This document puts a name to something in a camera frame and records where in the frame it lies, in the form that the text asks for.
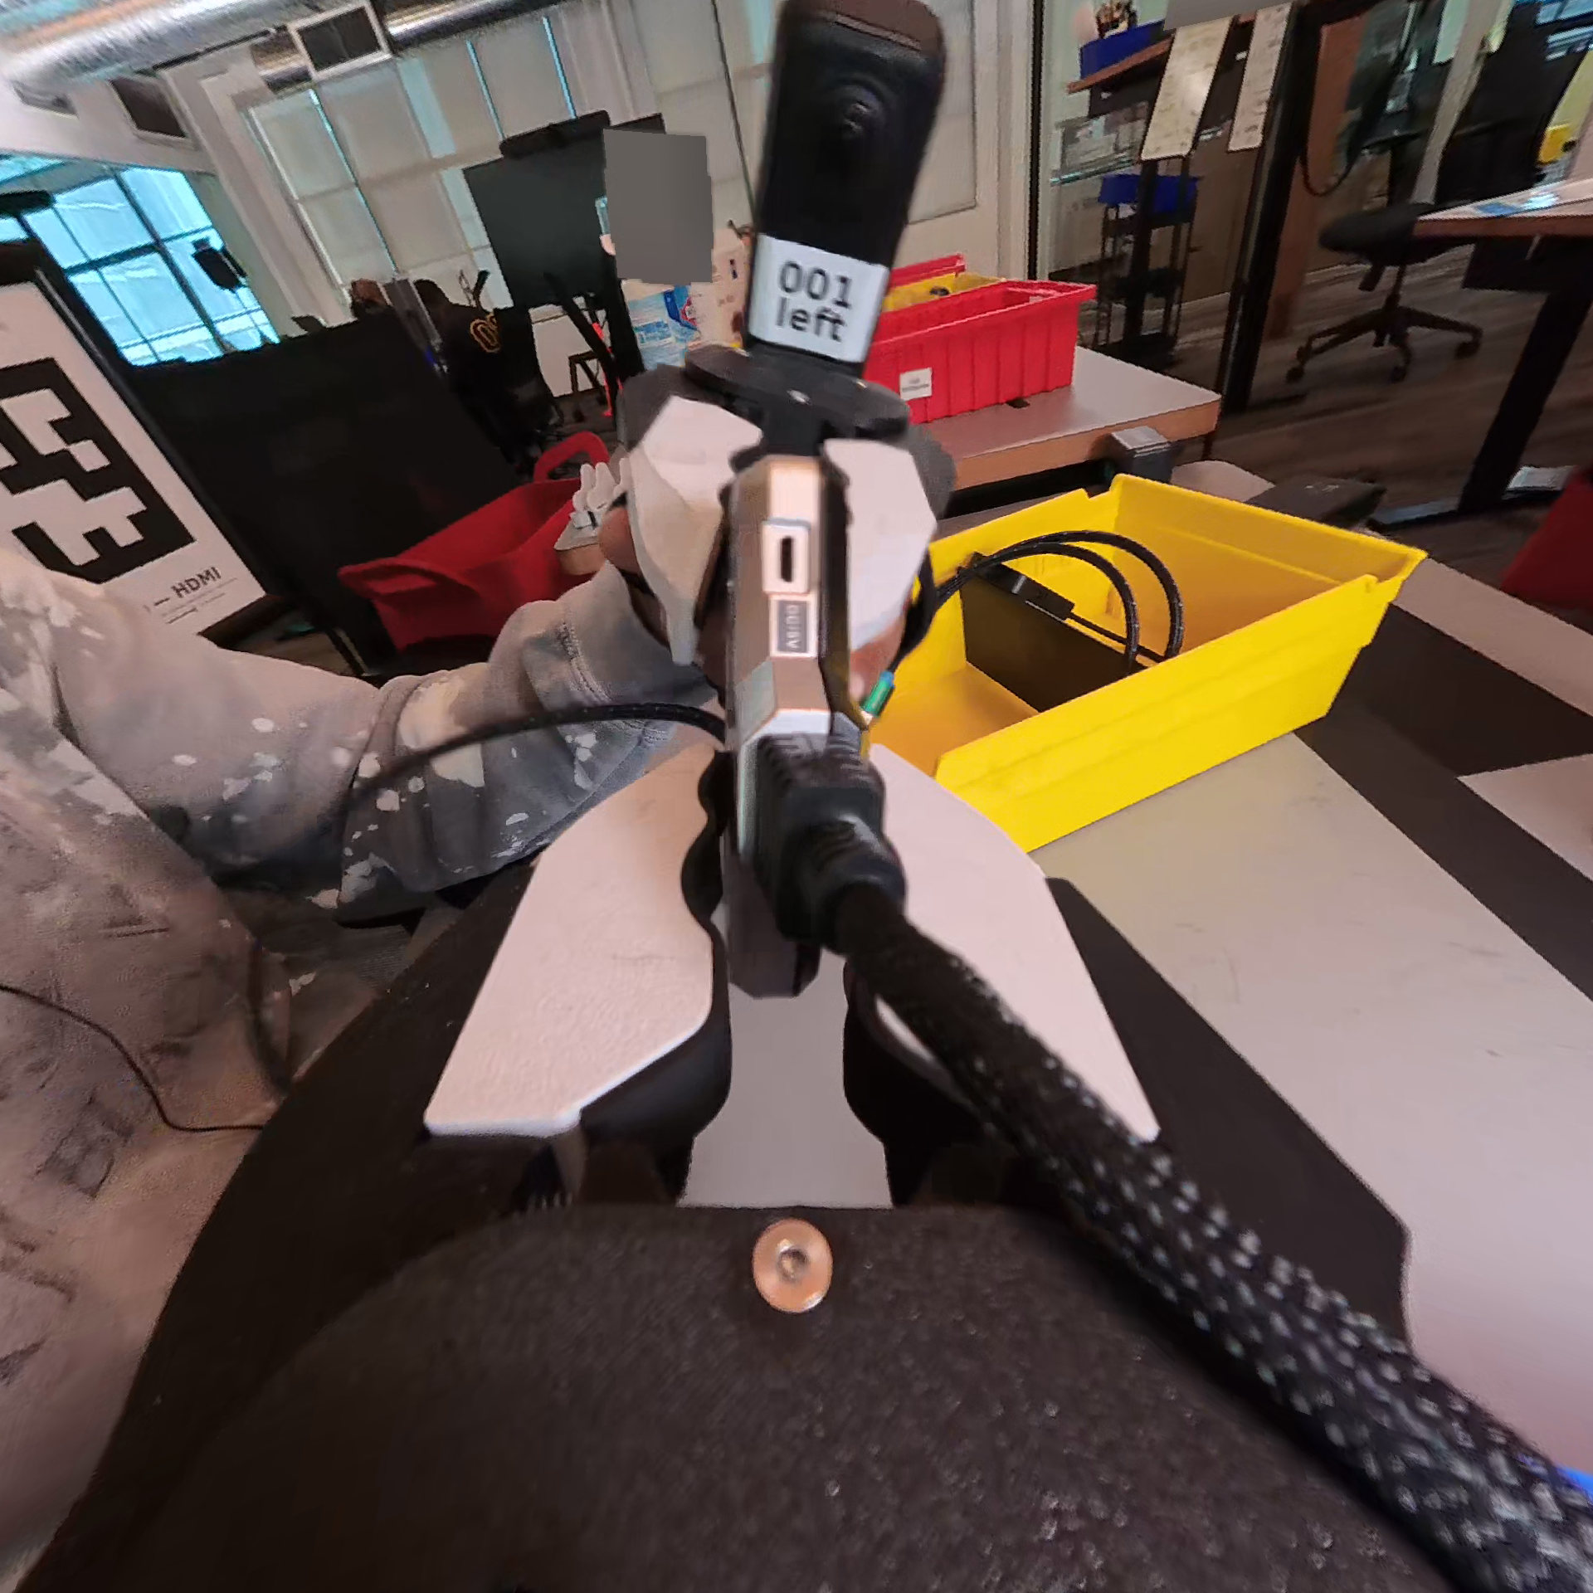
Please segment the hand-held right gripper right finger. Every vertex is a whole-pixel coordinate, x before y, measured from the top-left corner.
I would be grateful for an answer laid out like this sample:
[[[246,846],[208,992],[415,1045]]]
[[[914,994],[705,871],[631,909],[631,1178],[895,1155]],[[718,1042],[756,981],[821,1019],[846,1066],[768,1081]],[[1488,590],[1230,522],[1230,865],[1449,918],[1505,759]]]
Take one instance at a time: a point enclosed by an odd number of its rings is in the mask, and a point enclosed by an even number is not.
[[[1043,869],[899,753],[876,748],[868,759],[910,924],[974,971],[1136,1140],[1155,1142],[1157,1117]]]

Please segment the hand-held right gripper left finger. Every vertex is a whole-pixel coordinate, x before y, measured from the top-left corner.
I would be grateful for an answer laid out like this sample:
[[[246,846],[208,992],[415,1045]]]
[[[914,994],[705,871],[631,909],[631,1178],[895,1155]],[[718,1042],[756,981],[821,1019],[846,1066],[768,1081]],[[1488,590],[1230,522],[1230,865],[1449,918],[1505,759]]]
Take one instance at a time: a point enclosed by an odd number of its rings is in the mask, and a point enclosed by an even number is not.
[[[692,746],[586,810],[536,859],[425,1108],[438,1140],[639,1142],[679,1153],[730,1089]]]

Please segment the grey hdmi switch box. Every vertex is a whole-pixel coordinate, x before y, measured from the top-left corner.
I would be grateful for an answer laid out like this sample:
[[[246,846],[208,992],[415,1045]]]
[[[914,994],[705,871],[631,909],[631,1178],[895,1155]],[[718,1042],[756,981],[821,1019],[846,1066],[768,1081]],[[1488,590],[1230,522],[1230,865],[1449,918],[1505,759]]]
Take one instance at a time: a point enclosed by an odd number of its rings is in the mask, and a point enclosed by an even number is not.
[[[844,533],[844,486],[819,457],[766,454],[730,486],[722,939],[730,985],[753,1000],[800,996],[823,958],[779,932],[754,871],[758,823],[772,801],[758,742],[849,753],[864,746],[847,685],[847,575],[825,588],[827,554],[846,554]]]

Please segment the yellow plastic bin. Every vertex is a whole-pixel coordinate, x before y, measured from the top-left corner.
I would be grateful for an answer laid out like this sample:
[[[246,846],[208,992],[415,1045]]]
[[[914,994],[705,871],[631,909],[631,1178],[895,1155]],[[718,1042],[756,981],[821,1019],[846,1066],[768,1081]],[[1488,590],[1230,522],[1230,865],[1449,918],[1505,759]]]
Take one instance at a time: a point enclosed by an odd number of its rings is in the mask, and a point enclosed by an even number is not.
[[[1043,537],[1109,564],[1134,596],[1141,647],[1164,655],[1162,583],[1115,539],[1155,556],[1181,598],[1177,653],[1043,710],[974,666],[952,596],[874,727],[876,746],[1026,850],[1316,723],[1426,560],[1367,531],[1120,476],[942,537],[929,566],[942,584]]]

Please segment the person's left forearm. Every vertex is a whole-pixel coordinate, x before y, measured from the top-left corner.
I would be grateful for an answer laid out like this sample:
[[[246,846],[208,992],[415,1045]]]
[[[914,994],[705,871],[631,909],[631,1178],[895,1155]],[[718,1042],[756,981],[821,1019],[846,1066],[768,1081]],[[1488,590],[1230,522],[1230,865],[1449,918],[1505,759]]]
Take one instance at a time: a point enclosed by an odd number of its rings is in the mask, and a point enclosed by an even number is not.
[[[480,880],[631,784],[701,712],[622,575],[508,621],[481,664],[371,687],[129,624],[117,706],[72,713],[81,746],[212,877],[277,878],[322,909]]]

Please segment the white wipes canister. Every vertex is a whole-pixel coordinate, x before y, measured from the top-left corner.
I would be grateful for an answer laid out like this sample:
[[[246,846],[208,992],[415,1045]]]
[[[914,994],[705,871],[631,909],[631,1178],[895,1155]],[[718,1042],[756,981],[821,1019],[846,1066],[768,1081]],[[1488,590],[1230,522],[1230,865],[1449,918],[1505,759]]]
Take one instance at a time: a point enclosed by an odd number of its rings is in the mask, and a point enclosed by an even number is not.
[[[622,291],[643,368],[682,368],[701,332],[690,287],[622,279]]]

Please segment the black bin divider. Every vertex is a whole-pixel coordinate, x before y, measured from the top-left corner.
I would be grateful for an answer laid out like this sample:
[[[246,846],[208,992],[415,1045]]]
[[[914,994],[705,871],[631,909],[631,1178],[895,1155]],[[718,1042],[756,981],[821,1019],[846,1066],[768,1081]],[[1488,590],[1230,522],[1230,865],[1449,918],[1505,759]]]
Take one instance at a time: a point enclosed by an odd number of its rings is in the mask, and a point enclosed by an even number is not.
[[[1075,704],[1164,662],[1126,624],[1107,630],[1081,617],[1077,605],[1039,581],[986,564],[957,592],[963,658],[1033,712]]]

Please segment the red ribbed bin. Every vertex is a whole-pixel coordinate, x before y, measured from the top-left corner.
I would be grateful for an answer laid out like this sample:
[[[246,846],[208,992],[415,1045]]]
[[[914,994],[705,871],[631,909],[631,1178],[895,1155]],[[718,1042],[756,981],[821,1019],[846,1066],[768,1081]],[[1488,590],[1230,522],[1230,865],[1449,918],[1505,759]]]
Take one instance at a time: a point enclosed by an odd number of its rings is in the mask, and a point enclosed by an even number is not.
[[[1069,387],[1094,285],[1011,281],[950,255],[889,275],[864,378],[916,425]]]

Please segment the red basket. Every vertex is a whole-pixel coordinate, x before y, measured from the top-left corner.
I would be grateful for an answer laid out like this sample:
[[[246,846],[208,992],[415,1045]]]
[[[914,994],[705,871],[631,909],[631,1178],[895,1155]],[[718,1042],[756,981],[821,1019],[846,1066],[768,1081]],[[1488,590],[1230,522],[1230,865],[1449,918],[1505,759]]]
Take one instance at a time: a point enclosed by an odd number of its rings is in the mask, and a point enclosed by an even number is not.
[[[607,463],[605,440],[578,431],[538,459],[529,482],[413,548],[345,566],[337,581],[373,607],[398,653],[489,643],[517,609],[601,569],[597,530],[574,497]]]

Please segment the grey wood-edged table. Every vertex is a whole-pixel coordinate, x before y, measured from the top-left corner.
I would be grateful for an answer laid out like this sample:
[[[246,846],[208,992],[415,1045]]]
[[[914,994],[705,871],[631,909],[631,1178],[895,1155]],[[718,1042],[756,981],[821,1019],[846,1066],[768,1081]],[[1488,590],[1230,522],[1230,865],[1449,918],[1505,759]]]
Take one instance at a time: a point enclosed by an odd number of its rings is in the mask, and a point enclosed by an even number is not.
[[[1113,433],[1151,429],[1172,446],[1212,435],[1221,397],[1164,372],[1079,349],[1071,383],[929,423],[956,467],[956,503],[1064,492],[1098,473]]]

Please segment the black display on stand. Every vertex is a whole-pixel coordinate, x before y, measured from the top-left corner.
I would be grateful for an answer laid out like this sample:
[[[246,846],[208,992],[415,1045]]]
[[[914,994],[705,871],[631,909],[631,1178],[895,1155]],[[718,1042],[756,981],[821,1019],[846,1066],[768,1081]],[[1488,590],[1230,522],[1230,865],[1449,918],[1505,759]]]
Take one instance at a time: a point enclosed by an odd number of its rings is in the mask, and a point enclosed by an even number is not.
[[[510,300],[561,308],[597,355],[610,389],[643,370],[622,279],[605,249],[605,110],[517,133],[464,182]]]

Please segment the cart with blue bins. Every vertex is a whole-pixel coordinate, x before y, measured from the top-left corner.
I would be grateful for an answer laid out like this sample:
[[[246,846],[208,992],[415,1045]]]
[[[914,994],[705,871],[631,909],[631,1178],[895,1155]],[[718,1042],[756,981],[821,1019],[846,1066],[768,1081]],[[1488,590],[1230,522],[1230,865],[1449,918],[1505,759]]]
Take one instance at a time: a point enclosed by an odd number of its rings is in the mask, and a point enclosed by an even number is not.
[[[1196,203],[1189,160],[1102,179],[1092,351],[1155,372],[1175,365]]]

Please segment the black office chair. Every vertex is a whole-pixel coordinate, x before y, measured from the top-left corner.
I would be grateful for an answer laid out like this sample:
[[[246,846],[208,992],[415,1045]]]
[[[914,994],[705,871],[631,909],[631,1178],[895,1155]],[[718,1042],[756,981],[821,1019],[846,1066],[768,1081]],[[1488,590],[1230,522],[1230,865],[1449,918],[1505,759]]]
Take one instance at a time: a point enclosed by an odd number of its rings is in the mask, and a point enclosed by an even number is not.
[[[1320,234],[1320,247],[1359,262],[1365,272],[1359,279],[1361,292],[1373,292],[1386,273],[1392,275],[1384,302],[1344,323],[1310,334],[1284,374],[1285,385],[1299,385],[1308,365],[1331,351],[1359,340],[1375,347],[1392,349],[1397,365],[1390,382],[1401,383],[1411,368],[1413,353],[1409,336],[1414,330],[1433,330],[1458,338],[1454,355],[1475,357],[1481,351],[1483,328],[1454,321],[1439,313],[1424,311],[1403,302],[1407,270],[1435,260],[1443,253],[1462,247],[1458,237],[1418,236],[1418,222],[1432,211],[1426,203],[1384,205],[1377,211],[1350,213],[1327,224]]]

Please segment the black framed marker sign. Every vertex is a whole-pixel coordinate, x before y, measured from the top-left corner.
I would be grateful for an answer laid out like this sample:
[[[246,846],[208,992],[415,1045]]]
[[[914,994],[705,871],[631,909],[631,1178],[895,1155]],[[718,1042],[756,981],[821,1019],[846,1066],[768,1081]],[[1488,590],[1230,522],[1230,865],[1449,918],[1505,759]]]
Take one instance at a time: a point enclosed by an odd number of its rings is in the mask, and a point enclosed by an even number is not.
[[[40,245],[2,247],[2,533],[38,566],[223,639],[271,603]]]

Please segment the brown standing desk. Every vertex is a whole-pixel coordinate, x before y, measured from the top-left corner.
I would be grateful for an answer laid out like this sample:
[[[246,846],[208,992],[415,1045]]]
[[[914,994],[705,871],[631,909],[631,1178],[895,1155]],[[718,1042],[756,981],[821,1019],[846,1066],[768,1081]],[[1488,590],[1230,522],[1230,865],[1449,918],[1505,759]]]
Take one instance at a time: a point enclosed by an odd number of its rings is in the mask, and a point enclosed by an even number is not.
[[[1524,469],[1524,452],[1591,306],[1589,179],[1513,192],[1475,205],[1430,213],[1418,239],[1483,247],[1524,247],[1524,292],[1542,306],[1507,380],[1460,493],[1433,505],[1390,511],[1388,531],[1443,526],[1490,512],[1547,505],[1568,469]]]

